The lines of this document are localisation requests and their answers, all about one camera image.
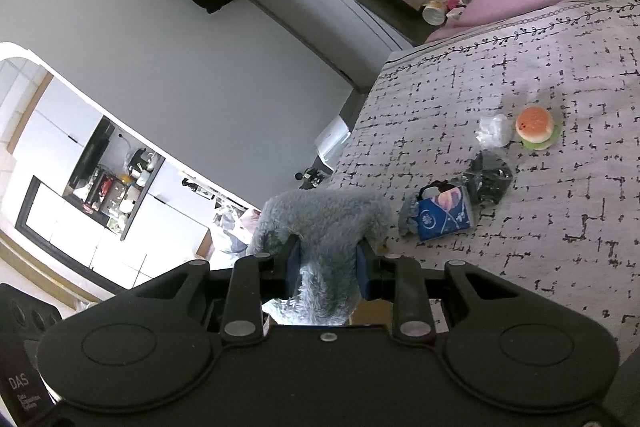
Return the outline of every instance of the metal bolt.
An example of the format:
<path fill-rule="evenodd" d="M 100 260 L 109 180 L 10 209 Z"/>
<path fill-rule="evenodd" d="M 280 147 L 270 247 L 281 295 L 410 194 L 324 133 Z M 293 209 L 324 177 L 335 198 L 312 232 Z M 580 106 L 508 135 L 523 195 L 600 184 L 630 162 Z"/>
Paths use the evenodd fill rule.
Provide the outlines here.
<path fill-rule="evenodd" d="M 408 337 L 423 337 L 431 333 L 431 326 L 422 321 L 408 321 L 400 325 L 400 332 Z"/>
<path fill-rule="evenodd" d="M 232 337 L 246 337 L 254 331 L 255 325 L 249 321 L 232 321 L 225 326 L 225 333 Z"/>
<path fill-rule="evenodd" d="M 336 340 L 338 340 L 338 335 L 327 331 L 326 333 L 322 333 L 320 335 L 320 340 L 323 342 L 335 342 Z"/>

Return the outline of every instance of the gray plush toy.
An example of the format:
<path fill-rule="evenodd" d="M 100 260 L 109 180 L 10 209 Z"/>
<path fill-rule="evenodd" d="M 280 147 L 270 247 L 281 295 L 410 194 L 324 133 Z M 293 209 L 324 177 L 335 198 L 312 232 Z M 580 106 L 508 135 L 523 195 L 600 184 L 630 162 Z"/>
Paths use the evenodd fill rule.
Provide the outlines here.
<path fill-rule="evenodd" d="M 357 243 L 384 240 L 391 209 L 368 190 L 293 190 L 269 200 L 247 254 L 278 253 L 290 234 L 300 236 L 302 263 L 298 295 L 273 299 L 262 309 L 278 324 L 342 325 L 358 303 Z"/>

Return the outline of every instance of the patterned tablecloth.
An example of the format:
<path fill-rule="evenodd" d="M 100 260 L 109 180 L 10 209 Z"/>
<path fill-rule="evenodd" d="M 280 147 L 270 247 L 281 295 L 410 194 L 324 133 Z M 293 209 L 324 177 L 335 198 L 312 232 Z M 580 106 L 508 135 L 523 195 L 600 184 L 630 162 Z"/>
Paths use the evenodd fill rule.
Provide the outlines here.
<path fill-rule="evenodd" d="M 423 267 L 464 259 L 596 320 L 623 359 L 640 344 L 640 0 L 570 1 L 392 55 L 330 187 L 406 192 L 475 156 L 481 116 L 551 110 L 545 152 L 504 150 L 516 172 L 478 227 L 388 242 Z"/>

